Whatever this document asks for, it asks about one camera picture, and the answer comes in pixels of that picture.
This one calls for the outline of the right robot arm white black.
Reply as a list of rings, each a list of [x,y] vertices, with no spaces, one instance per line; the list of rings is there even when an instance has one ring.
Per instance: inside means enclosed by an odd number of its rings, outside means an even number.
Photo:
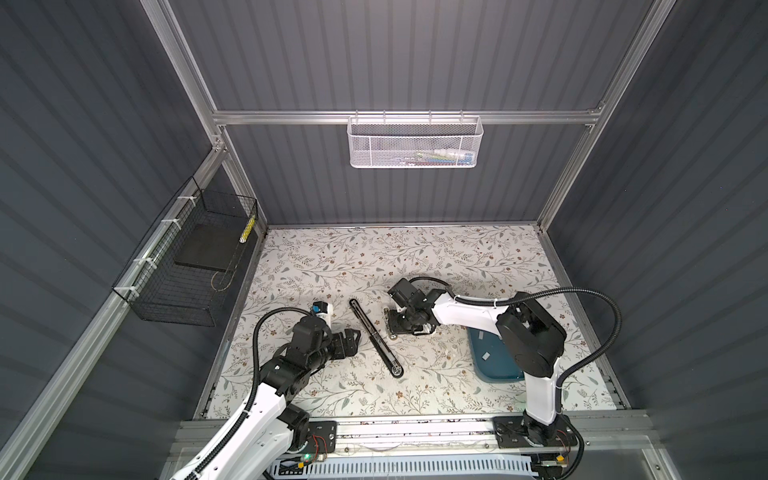
[[[397,305],[388,313],[388,326],[396,335],[430,335],[443,325],[496,335],[524,374],[527,421],[548,427],[561,413],[556,381],[566,331],[538,300],[564,291],[556,288],[533,294],[520,292],[507,299],[482,299],[459,296],[446,288],[425,293],[403,278],[388,290]]]

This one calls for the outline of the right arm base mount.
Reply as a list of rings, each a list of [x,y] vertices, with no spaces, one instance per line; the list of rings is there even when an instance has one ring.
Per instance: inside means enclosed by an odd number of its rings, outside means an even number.
[[[500,448],[564,447],[570,450],[578,445],[576,434],[562,414],[557,414],[549,425],[534,420],[526,413],[495,416],[491,421]]]

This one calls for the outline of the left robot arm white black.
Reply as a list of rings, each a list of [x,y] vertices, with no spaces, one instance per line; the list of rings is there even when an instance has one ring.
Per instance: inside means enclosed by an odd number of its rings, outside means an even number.
[[[259,331],[280,313],[298,313],[292,340],[265,364],[259,360]],[[308,436],[306,411],[293,399],[330,361],[357,354],[361,332],[332,332],[326,320],[297,307],[280,307],[263,315],[253,332],[252,388],[213,438],[178,470],[175,479],[257,479],[290,450],[301,449]]]

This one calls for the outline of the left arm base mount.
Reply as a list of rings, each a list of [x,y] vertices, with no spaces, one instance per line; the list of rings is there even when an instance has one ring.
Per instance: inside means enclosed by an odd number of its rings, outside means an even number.
[[[316,456],[335,452],[338,439],[338,423],[336,421],[312,420],[307,427],[307,434],[304,440],[299,443],[298,454],[312,459]]]

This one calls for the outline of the black long stapler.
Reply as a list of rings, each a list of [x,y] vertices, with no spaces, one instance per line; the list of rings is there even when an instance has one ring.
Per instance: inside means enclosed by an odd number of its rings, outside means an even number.
[[[366,315],[365,311],[363,310],[362,306],[360,305],[359,301],[355,298],[351,298],[348,301],[348,304],[350,306],[350,309],[356,316],[356,318],[361,322],[364,329],[368,333],[369,339],[374,346],[374,349],[379,354],[382,362],[384,363],[386,369],[389,371],[389,373],[397,379],[400,379],[404,375],[404,368],[401,365],[401,363],[397,360],[395,357],[393,351],[389,348],[389,346],[386,344],[383,337],[380,335],[378,330],[376,329],[374,323],[370,320],[370,318]]]

